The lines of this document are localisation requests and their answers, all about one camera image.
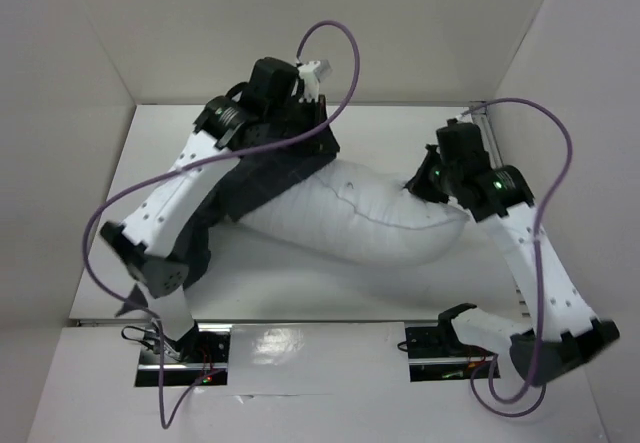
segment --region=white inflatable bag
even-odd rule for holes
[[[428,263],[451,248],[469,217],[422,201],[403,185],[366,166],[335,160],[240,224],[361,264]]]

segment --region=purple cable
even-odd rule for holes
[[[358,85],[358,78],[360,77],[360,50],[358,49],[358,44],[356,42],[356,39],[354,38],[349,28],[347,28],[345,25],[337,21],[324,20],[316,23],[311,28],[309,28],[309,30],[302,37],[302,41],[300,42],[300,45],[298,46],[298,51],[296,52],[297,58],[300,58],[302,54],[302,50],[304,49],[304,45],[309,39],[309,37],[311,36],[311,34],[314,33],[318,28],[322,28],[323,26],[333,26],[335,28],[338,28],[345,34],[345,36],[349,39],[349,42],[351,43],[351,48],[353,49],[353,58],[354,58],[353,78],[351,80],[351,86],[349,87],[349,91],[347,91],[347,94],[345,95],[340,105],[338,105],[338,108],[336,109],[336,111],[334,111],[333,114],[329,118],[327,118],[326,121],[316,126],[315,128],[305,133],[302,133],[298,136],[295,136],[293,138],[288,138],[286,140],[278,141],[275,143],[269,143],[269,144],[257,146],[254,148],[247,148],[244,150],[233,151],[233,152],[225,153],[222,155],[216,155],[210,158],[204,158],[194,163],[185,165],[180,171],[170,171],[168,173],[158,175],[153,178],[149,178],[148,180],[141,181],[140,183],[137,183],[129,188],[122,190],[121,192],[117,193],[116,195],[112,196],[107,201],[105,201],[102,205],[100,205],[95,210],[95,212],[91,215],[91,217],[89,218],[89,221],[87,222],[87,226],[85,227],[84,233],[82,235],[82,261],[84,262],[84,266],[87,269],[87,273],[89,274],[91,279],[94,281],[94,283],[98,286],[98,288],[100,288],[106,294],[115,298],[116,300],[121,301],[122,303],[126,303],[130,305],[134,309],[144,311],[151,318],[156,320],[156,324],[158,326],[158,333],[159,333],[158,336],[160,338],[160,348],[162,350],[164,350],[165,341],[164,341],[164,331],[163,331],[162,321],[160,319],[160,316],[156,312],[150,310],[149,308],[143,307],[137,304],[136,302],[131,301],[128,298],[122,295],[119,295],[115,291],[111,290],[100,280],[100,278],[98,278],[98,275],[96,275],[95,271],[93,270],[93,267],[91,266],[91,262],[89,261],[90,239],[91,239],[91,232],[93,230],[93,227],[96,225],[96,223],[100,219],[100,216],[102,215],[102,213],[104,213],[104,211],[107,208],[109,208],[111,205],[121,200],[125,196],[128,196],[131,193],[141,190],[142,188],[155,185],[156,183],[159,183],[161,181],[169,180],[171,178],[174,178],[182,174],[185,171],[193,170],[194,168],[205,166],[210,163],[214,163],[216,161],[227,160],[229,158],[237,158],[240,156],[255,155],[257,153],[265,153],[268,151],[274,151],[281,148],[285,148],[287,146],[295,145],[296,143],[300,143],[301,141],[304,141],[308,138],[311,138],[317,135],[318,133],[323,131],[325,128],[327,128],[331,123],[333,123],[336,120],[336,118],[338,118],[338,116],[340,116],[340,114],[347,107],[347,105],[351,101],[351,98],[353,97],[354,92],[356,91],[356,86]],[[220,370],[215,370],[210,373],[207,373],[202,377],[198,377],[198,379],[194,381],[191,384],[191,386],[189,386],[189,388],[187,388],[184,391],[184,393],[182,393],[182,395],[178,399],[178,402],[176,403],[176,406],[173,408],[173,411],[171,412],[169,421],[167,421],[165,411],[164,411],[164,351],[160,351],[160,370],[158,371],[158,406],[160,408],[160,423],[162,425],[162,428],[166,430],[171,426],[171,423],[173,422],[173,419],[176,416],[176,412],[178,411],[180,404],[186,398],[186,396],[195,387],[199,386],[205,378],[209,376],[213,376],[219,371]]]
[[[538,299],[537,299],[538,321],[536,323],[536,338],[533,345],[533,355],[531,357],[531,363],[529,364],[529,371],[527,372],[527,377],[525,378],[524,384],[522,385],[522,388],[520,388],[520,391],[518,391],[518,393],[516,393],[514,396],[510,398],[503,398],[499,396],[495,390],[495,386],[493,382],[493,377],[494,377],[495,368],[497,364],[497,357],[491,362],[491,366],[489,367],[489,391],[491,392],[491,396],[493,396],[493,398],[500,403],[513,404],[520,401],[522,397],[524,397],[524,395],[527,393],[527,391],[529,391],[529,389],[533,385],[533,380],[535,378],[535,375],[538,372],[540,350],[542,348],[542,330],[544,329],[544,274],[543,274],[543,267],[542,267],[542,251],[540,249],[540,240],[538,239],[538,235],[540,233],[540,226],[542,225],[542,217],[544,216],[544,213],[547,210],[547,205],[549,204],[549,201],[551,201],[551,198],[553,197],[553,195],[556,193],[556,191],[564,181],[569,171],[569,167],[571,166],[571,161],[573,160],[573,142],[571,141],[571,135],[569,134],[567,127],[564,126],[564,124],[560,121],[560,119],[556,115],[551,113],[551,111],[547,110],[545,107],[537,103],[534,103],[531,100],[526,100],[523,98],[498,98],[496,100],[487,101],[482,105],[478,105],[475,108],[471,108],[463,112],[460,116],[462,117],[462,116],[469,115],[473,112],[476,112],[478,110],[481,110],[483,108],[486,108],[488,106],[492,106],[498,103],[519,103],[521,105],[527,105],[540,111],[541,113],[549,117],[549,119],[551,119],[551,121],[553,121],[556,124],[556,126],[560,129],[560,132],[562,133],[562,136],[564,136],[564,140],[567,145],[567,156],[565,158],[564,165],[562,166],[562,170],[556,177],[555,181],[553,182],[553,184],[551,185],[547,193],[542,197],[542,200],[540,201],[540,205],[538,205],[538,210],[536,211],[536,216],[533,220],[533,251],[534,251],[534,259],[535,259],[535,266],[536,266],[536,283],[537,283],[537,290],[538,290]],[[481,367],[478,367],[471,374],[471,390],[473,391],[473,394],[478,399],[478,401],[482,404],[482,406],[484,406],[486,409],[488,409],[492,413],[495,413],[500,416],[517,418],[520,416],[526,416],[533,413],[542,403],[542,400],[544,399],[544,395],[546,393],[546,385],[542,387],[538,401],[536,401],[536,403],[528,410],[522,411],[520,413],[504,413],[494,408],[491,408],[480,397],[480,395],[476,391],[475,377],[480,368]]]

